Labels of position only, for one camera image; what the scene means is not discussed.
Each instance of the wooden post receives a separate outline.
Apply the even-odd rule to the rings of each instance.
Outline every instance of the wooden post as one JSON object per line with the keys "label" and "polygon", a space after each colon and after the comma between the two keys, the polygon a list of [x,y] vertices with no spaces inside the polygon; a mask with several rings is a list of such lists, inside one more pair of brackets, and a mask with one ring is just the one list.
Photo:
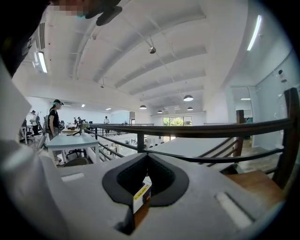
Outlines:
{"label": "wooden post", "polygon": [[[237,124],[245,123],[244,110],[236,110],[236,123]],[[236,151],[233,153],[234,157],[238,157],[242,154],[244,138],[238,137],[237,140],[238,142],[234,146],[234,148],[236,149]]]}
{"label": "wooden post", "polygon": [[137,152],[143,152],[144,150],[144,134],[137,134]]}
{"label": "wooden post", "polygon": [[297,89],[288,89],[284,91],[284,95],[287,117],[293,120],[293,128],[284,130],[282,142],[284,151],[279,157],[277,171],[273,175],[274,182],[282,189],[285,187],[294,168],[300,142],[300,108]]}

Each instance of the black shirt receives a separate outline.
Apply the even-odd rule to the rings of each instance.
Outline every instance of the black shirt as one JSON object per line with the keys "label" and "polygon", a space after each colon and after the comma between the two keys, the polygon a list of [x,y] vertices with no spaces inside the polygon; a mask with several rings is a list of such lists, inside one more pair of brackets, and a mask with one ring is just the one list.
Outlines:
{"label": "black shirt", "polygon": [[50,119],[50,116],[54,116],[53,126],[58,128],[60,125],[60,120],[59,120],[57,111],[55,109],[51,109],[50,113],[49,113],[49,119]]}

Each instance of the metal railing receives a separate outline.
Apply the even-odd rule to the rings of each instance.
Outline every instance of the metal railing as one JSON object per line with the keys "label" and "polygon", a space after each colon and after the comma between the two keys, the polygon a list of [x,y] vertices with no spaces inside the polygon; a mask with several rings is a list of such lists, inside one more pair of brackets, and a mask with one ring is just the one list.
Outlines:
{"label": "metal railing", "polygon": [[[153,126],[153,124],[147,124],[147,126],[137,126],[137,125],[112,125],[112,124],[90,124],[90,127],[94,128],[94,131],[86,130],[88,133],[93,133],[95,138],[101,137],[115,144],[136,150],[137,152],[152,152],[157,154],[162,154],[170,157],[179,158],[188,162],[194,163],[210,163],[209,166],[218,163],[238,163],[242,161],[249,161],[258,158],[263,158],[270,156],[272,154],[281,153],[279,156],[278,165],[276,168],[267,171],[268,173],[273,173],[273,180],[283,188],[288,178],[292,172],[295,159],[298,153],[299,147],[299,98],[298,92],[295,88],[291,88],[284,92],[287,115],[288,118],[281,120],[273,120],[267,122],[259,123],[243,123],[244,114],[243,110],[237,111],[237,124],[223,124],[223,125],[206,125],[206,126],[170,126],[161,127]],[[98,129],[102,129],[102,135],[99,134]],[[137,146],[130,144],[125,144],[114,139],[110,139],[103,136],[104,130],[112,130],[120,133],[134,133],[137,134]],[[283,148],[282,149],[272,149],[259,154],[253,154],[249,156],[240,156],[243,137],[250,135],[260,135],[265,133],[276,132],[279,130],[284,130]],[[187,157],[182,155],[175,155],[170,153],[157,152],[151,149],[144,149],[144,135],[156,135],[156,136],[175,136],[184,138],[224,138],[228,139],[221,143],[219,146],[211,149],[210,151],[202,154],[199,157]],[[220,152],[212,157],[205,157],[209,152],[220,149],[225,145],[226,141],[231,140],[235,137],[235,141],[231,143],[226,149],[221,149]],[[221,153],[226,150],[232,150],[223,157],[218,157]],[[109,148],[105,148],[112,154],[121,157],[119,153],[113,152]]]}

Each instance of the yellow label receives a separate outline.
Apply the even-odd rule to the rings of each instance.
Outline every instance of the yellow label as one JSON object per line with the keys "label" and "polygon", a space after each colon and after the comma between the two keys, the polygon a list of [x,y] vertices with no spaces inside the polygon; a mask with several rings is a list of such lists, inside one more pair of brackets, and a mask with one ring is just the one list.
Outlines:
{"label": "yellow label", "polygon": [[137,200],[139,197],[143,196],[144,193],[148,190],[148,188],[150,187],[150,185],[146,184],[135,196],[134,196],[134,200]]}

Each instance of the backpack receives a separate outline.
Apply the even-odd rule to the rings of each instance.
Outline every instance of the backpack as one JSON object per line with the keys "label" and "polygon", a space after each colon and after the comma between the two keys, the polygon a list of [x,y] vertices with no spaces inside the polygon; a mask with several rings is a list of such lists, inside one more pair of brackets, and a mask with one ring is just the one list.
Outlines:
{"label": "backpack", "polygon": [[37,123],[37,124],[40,123],[40,121],[39,121],[39,116],[38,116],[38,115],[37,115],[36,123]]}
{"label": "backpack", "polygon": [[49,120],[50,120],[50,117],[49,117],[49,115],[47,115],[45,117],[45,121],[44,121],[44,124],[43,124],[43,134],[46,134],[46,133],[52,134],[51,129],[49,127],[50,126]]}

